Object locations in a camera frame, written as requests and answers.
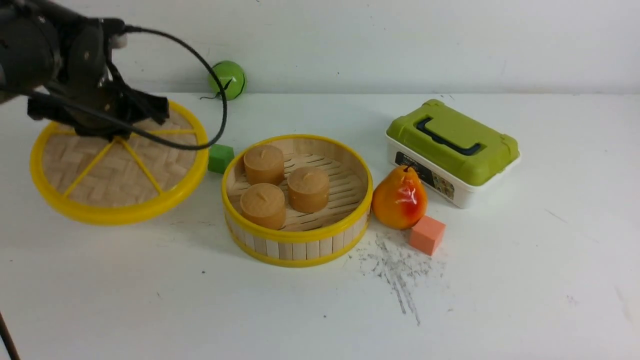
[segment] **tea light candle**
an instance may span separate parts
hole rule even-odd
[[[256,146],[244,155],[244,169],[250,185],[279,185],[284,180],[284,154],[273,145]]]
[[[286,208],[284,192],[269,183],[255,184],[240,196],[240,207],[245,219],[268,229],[284,226]]]
[[[329,175],[317,167],[301,167],[287,178],[289,205],[301,213],[315,213],[329,202]]]

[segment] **pear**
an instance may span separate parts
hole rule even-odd
[[[418,173],[411,166],[398,166],[373,191],[376,218],[392,229],[409,229],[427,211],[428,197]]]

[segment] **yellow spoke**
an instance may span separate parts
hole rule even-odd
[[[194,129],[164,129],[164,130],[149,130],[147,131],[153,135],[179,135],[179,134],[195,134]],[[139,136],[136,133],[132,133],[131,137]]]
[[[113,142],[108,143],[99,153],[98,155],[95,156],[95,158],[93,158],[93,160],[91,160],[91,162],[89,163],[89,165],[87,165],[86,168],[84,168],[84,170],[80,173],[80,175],[78,175],[78,177],[76,178],[76,180],[74,180],[73,183],[71,183],[71,185],[69,185],[69,187],[67,188],[67,190],[65,191],[64,194],[62,194],[63,197],[67,197],[73,190],[74,188],[76,188],[76,186],[80,183],[80,181],[82,181],[82,179],[84,179],[84,177],[89,174],[89,171],[91,171],[91,169],[95,166],[95,164],[97,164],[103,157],[104,155],[109,151],[109,149],[111,148],[111,146],[113,146]]]
[[[142,169],[142,172],[145,173],[145,175],[149,178],[149,181],[151,181],[151,183],[154,185],[154,188],[156,188],[156,191],[158,192],[158,194],[162,194],[163,191],[162,191],[162,188],[160,188],[160,184],[158,184],[154,176],[151,174],[149,169],[147,169],[147,167],[142,162],[142,160],[138,157],[136,152],[131,148],[131,146],[126,141],[123,141],[120,138],[118,138],[118,141],[122,144],[122,146],[124,146],[125,149],[127,149],[127,151],[129,151],[129,154],[131,154],[131,157],[134,160],[136,160],[136,162],[138,163],[138,166],[140,167],[140,169]]]

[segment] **white table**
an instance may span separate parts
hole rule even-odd
[[[167,95],[215,133],[219,101]],[[640,96],[245,94],[220,143],[333,135],[377,184],[387,126],[432,97],[514,136],[523,162],[484,206],[429,192],[447,224],[433,258],[373,222],[304,269],[232,242],[217,174],[142,224],[67,220],[29,176],[44,124],[24,99],[0,107],[0,310],[22,358],[639,358]]]

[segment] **woven bamboo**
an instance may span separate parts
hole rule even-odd
[[[300,213],[287,204],[287,220],[278,231],[248,223],[238,216],[239,200],[249,188],[240,154],[225,173],[225,217],[236,243],[250,255],[274,265],[312,266],[346,253],[362,237],[371,205],[371,174],[352,150],[328,138],[281,136],[266,140],[285,154],[285,175],[299,167],[319,167],[330,180],[329,201],[315,213]],[[287,195],[286,179],[280,188]]]

